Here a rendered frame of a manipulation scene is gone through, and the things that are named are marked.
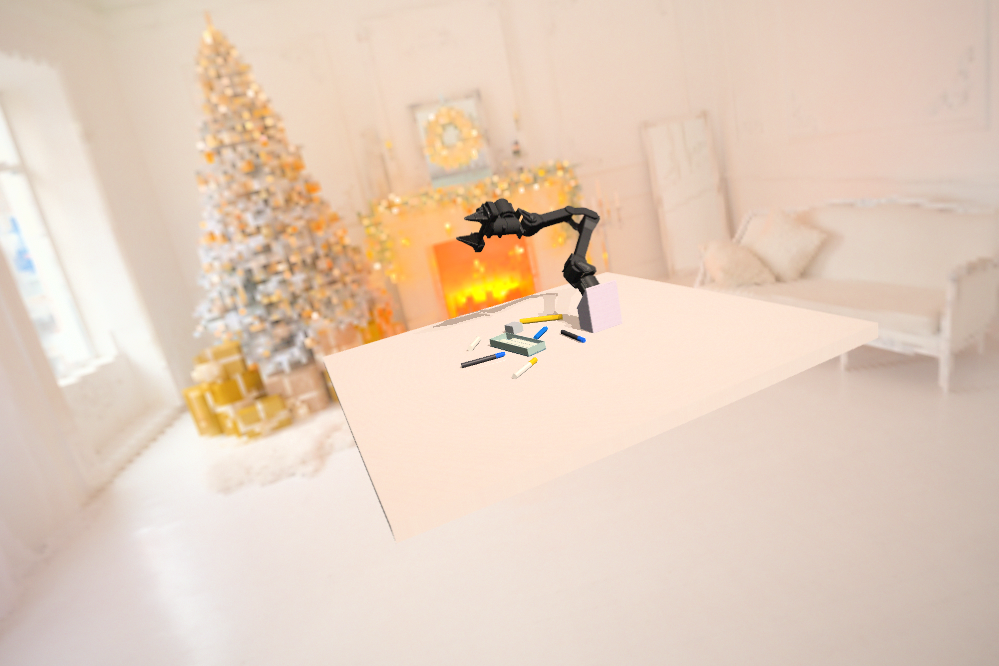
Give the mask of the dark grey cylinder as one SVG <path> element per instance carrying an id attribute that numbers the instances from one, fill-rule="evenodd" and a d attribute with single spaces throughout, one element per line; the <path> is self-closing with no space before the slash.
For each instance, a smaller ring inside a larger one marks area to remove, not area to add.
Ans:
<path id="1" fill-rule="evenodd" d="M 476 365 L 476 364 L 479 364 L 479 363 L 483 363 L 483 362 L 487 362 L 487 361 L 490 361 L 490 360 L 497 359 L 497 357 L 504 357 L 504 356 L 506 356 L 505 352 L 500 352 L 500 353 L 492 354 L 492 355 L 485 356 L 485 357 L 478 357 L 478 359 L 461 363 L 461 367 L 462 368 L 469 367 L 469 366 L 472 366 L 472 365 Z"/>
<path id="2" fill-rule="evenodd" d="M 585 343 L 585 342 L 586 342 L 586 339 L 585 339 L 584 337 L 581 337 L 581 336 L 579 336 L 579 335 L 576 335 L 576 334 L 573 334 L 573 333 L 571 333 L 571 332 L 568 332 L 568 331 L 566 331 L 566 330 L 563 330 L 563 329 L 562 329 L 562 330 L 560 331 L 560 333 L 561 333 L 561 334 L 563 334 L 563 335 L 565 335 L 565 336 L 567 336 L 567 337 L 570 337 L 570 338 L 572 338 L 572 339 L 575 339 L 575 340 L 577 340 L 577 342 L 582 342 L 582 343 Z"/>

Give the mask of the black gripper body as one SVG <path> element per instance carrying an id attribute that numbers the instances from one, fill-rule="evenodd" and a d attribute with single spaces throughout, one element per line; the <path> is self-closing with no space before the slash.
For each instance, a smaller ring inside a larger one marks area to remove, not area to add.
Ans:
<path id="1" fill-rule="evenodd" d="M 478 244 L 475 253 L 482 252 L 485 246 L 483 239 L 484 235 L 487 236 L 487 239 L 490 239 L 490 236 L 495 235 L 497 235 L 498 238 L 501 238 L 502 235 L 505 235 L 506 232 L 508 232 L 508 221 L 499 215 L 499 211 L 497 210 L 495 203 L 492 201 L 485 202 L 485 207 L 490 214 L 490 219 L 488 223 L 482 222 L 479 232 L 473 233 Z"/>

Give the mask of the grey keyboard with keys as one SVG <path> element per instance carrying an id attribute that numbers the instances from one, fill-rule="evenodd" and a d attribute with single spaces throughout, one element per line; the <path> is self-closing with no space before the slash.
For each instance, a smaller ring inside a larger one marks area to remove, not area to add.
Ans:
<path id="1" fill-rule="evenodd" d="M 490 347 L 530 357 L 546 350 L 543 340 L 505 332 L 489 339 Z"/>

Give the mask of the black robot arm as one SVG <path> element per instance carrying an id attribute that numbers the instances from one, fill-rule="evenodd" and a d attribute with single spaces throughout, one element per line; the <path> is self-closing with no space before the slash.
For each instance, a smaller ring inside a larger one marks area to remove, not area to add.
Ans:
<path id="1" fill-rule="evenodd" d="M 591 244 L 591 236 L 596 224 L 600 220 L 596 212 L 584 209 L 584 207 L 583 209 L 573 209 L 572 206 L 566 206 L 565 209 L 539 215 L 522 209 L 514 211 L 512 203 L 508 203 L 508 200 L 504 198 L 498 199 L 494 203 L 499 211 L 499 215 L 508 221 L 508 232 L 505 235 L 516 234 L 518 239 L 521 239 L 522 236 L 530 237 L 540 231 L 540 229 L 551 226 L 551 224 L 561 222 L 571 224 L 573 229 L 578 230 L 580 234 L 575 251 L 570 254 L 569 259 L 564 264 L 563 277 L 573 288 L 579 289 L 582 296 L 587 288 L 600 285 L 597 277 L 594 276 L 597 272 L 596 266 L 588 263 L 586 259 L 588 247 Z M 520 222 L 521 215 L 523 217 Z M 573 215 L 585 216 L 580 224 L 578 224 L 573 221 Z"/>

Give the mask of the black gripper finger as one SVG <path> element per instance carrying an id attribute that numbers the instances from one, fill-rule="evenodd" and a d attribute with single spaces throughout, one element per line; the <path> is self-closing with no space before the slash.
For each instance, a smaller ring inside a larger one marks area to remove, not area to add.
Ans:
<path id="1" fill-rule="evenodd" d="M 468 221 L 488 223 L 490 219 L 490 214 L 487 211 L 485 205 L 483 205 L 480 211 L 466 215 L 464 216 L 464 219 Z"/>
<path id="2" fill-rule="evenodd" d="M 465 244 L 473 247 L 473 249 L 475 249 L 475 250 L 478 247 L 478 244 L 477 244 L 476 239 L 475 239 L 475 235 L 473 235 L 472 232 L 469 235 L 458 236 L 458 237 L 456 237 L 456 239 L 458 239 L 458 242 L 463 242 L 463 243 L 465 243 Z"/>

